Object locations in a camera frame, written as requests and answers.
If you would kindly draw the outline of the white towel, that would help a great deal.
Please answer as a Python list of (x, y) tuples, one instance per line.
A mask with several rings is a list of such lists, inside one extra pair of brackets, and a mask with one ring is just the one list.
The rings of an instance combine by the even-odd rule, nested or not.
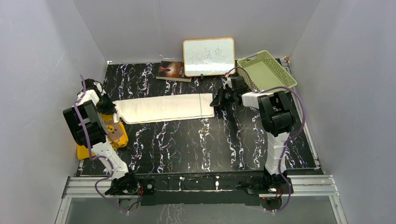
[(214, 117), (211, 93), (181, 94), (114, 101), (114, 122), (142, 124)]

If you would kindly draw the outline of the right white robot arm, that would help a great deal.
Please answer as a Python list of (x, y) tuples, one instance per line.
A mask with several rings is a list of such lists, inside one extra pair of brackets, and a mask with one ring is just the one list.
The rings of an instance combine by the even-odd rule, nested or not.
[(251, 90), (242, 77), (226, 79), (219, 88), (212, 107), (225, 107), (231, 103), (259, 110), (261, 122), (267, 133), (268, 149), (262, 186), (269, 193), (276, 193), (285, 182), (285, 144), (290, 136), (295, 118), (291, 112), (286, 91), (289, 87), (273, 87), (266, 91)]

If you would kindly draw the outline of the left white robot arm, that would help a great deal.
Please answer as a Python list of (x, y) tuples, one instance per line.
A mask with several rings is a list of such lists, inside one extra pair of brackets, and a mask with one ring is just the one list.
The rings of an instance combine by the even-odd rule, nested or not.
[(112, 184), (105, 195), (135, 194), (139, 181), (113, 149), (101, 116), (102, 112), (115, 113), (115, 105), (100, 82), (83, 78), (81, 83), (76, 102), (63, 110), (67, 126), (77, 145), (88, 149), (90, 160), (100, 160), (109, 172)]

